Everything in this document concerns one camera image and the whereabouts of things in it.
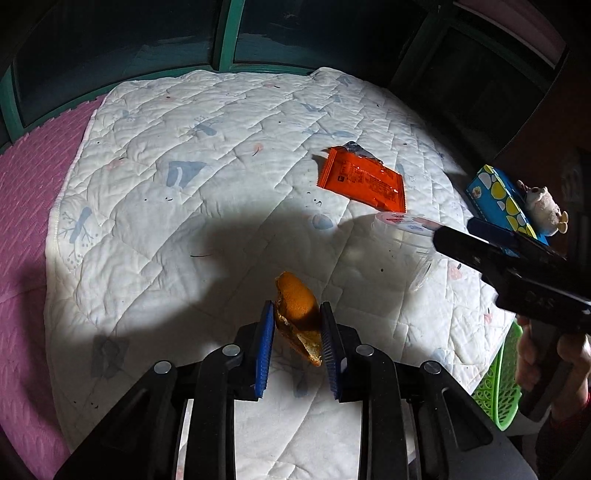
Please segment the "person's right hand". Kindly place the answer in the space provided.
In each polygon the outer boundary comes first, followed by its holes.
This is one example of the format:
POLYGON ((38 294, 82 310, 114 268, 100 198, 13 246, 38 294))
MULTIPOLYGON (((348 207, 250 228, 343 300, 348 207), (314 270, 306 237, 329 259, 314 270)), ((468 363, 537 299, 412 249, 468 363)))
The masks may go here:
POLYGON ((517 317, 523 327, 518 344, 516 382, 524 394, 520 411, 533 421, 547 411, 554 420, 567 421, 589 403, 590 322, 580 318, 517 317))

